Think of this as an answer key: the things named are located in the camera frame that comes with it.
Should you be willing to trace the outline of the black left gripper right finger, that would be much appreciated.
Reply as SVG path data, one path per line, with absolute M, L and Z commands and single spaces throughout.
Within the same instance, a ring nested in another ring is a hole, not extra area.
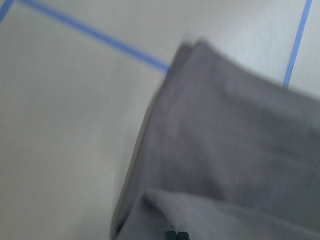
M 177 240 L 189 240 L 189 233 L 188 232 L 178 232 L 177 233 Z

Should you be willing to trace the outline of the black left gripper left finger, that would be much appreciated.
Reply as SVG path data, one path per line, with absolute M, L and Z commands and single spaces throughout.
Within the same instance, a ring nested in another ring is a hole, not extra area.
M 167 231 L 165 233 L 166 240 L 177 240 L 177 233 L 175 231 Z

